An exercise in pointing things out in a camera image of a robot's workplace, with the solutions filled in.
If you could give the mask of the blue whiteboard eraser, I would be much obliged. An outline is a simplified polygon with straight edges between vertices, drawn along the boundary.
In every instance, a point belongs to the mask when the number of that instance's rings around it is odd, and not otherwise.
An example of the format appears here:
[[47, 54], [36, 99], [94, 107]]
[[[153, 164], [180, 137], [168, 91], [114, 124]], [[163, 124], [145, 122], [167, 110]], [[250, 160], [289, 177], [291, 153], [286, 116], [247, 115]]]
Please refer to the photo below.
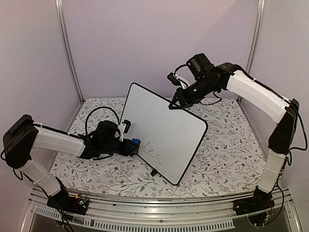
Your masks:
[[140, 139], [133, 138], [131, 141], [131, 155], [137, 155], [140, 147]]

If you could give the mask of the small black-framed whiteboard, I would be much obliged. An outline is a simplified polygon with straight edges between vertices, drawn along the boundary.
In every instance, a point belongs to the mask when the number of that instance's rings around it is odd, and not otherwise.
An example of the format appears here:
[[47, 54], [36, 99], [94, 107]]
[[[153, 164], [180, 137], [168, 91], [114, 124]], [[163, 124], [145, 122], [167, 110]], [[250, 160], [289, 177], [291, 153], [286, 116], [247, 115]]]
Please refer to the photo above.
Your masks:
[[131, 123], [124, 137], [140, 140], [138, 156], [174, 186], [208, 130], [202, 118], [184, 109], [170, 110], [167, 99], [137, 83], [129, 87], [121, 119]]

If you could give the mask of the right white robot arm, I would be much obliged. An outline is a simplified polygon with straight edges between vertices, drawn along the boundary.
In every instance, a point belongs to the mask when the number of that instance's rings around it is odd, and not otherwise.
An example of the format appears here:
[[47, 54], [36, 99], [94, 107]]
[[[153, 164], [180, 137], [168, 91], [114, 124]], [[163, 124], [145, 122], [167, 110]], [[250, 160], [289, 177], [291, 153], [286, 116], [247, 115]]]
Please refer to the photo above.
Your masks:
[[250, 199], [254, 211], [268, 203], [268, 196], [283, 173], [286, 155], [291, 150], [299, 116], [299, 103], [288, 99], [250, 76], [240, 65], [226, 62], [213, 65], [205, 54], [191, 57], [167, 79], [177, 87], [169, 104], [170, 110], [185, 109], [201, 102], [210, 93], [231, 92], [259, 109], [274, 124], [268, 139], [268, 154], [257, 193]]

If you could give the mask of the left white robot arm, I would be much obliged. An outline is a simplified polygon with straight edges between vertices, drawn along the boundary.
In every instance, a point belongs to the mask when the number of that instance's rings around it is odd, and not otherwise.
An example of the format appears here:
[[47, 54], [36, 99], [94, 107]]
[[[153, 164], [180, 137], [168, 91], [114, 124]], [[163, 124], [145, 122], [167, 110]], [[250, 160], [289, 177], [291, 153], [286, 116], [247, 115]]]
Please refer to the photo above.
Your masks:
[[134, 156], [140, 147], [139, 139], [126, 139], [124, 134], [131, 126], [125, 120], [121, 124], [104, 120], [97, 128], [84, 135], [72, 135], [37, 124], [30, 115], [23, 115], [3, 136], [3, 154], [7, 165], [29, 177], [41, 187], [62, 210], [72, 205], [70, 196], [62, 190], [61, 182], [41, 164], [32, 160], [33, 149], [62, 152], [86, 160], [102, 160], [114, 154]]

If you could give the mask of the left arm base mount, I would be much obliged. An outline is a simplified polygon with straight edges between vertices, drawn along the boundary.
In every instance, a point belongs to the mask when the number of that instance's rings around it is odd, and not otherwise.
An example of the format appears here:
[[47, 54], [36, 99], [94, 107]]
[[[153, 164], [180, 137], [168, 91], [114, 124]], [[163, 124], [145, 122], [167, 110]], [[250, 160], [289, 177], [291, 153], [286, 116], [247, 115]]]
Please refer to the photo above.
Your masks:
[[70, 196], [67, 192], [59, 192], [55, 196], [49, 196], [47, 206], [58, 209], [59, 211], [86, 215], [89, 198], [81, 194]]

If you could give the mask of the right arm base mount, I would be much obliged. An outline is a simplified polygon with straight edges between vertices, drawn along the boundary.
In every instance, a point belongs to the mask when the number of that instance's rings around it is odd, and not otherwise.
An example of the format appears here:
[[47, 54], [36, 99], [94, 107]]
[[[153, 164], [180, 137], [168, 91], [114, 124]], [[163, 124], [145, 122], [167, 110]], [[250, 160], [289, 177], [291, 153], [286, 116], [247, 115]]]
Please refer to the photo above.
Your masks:
[[271, 193], [265, 193], [256, 188], [253, 196], [233, 201], [233, 210], [236, 215], [244, 215], [266, 210], [275, 206]]

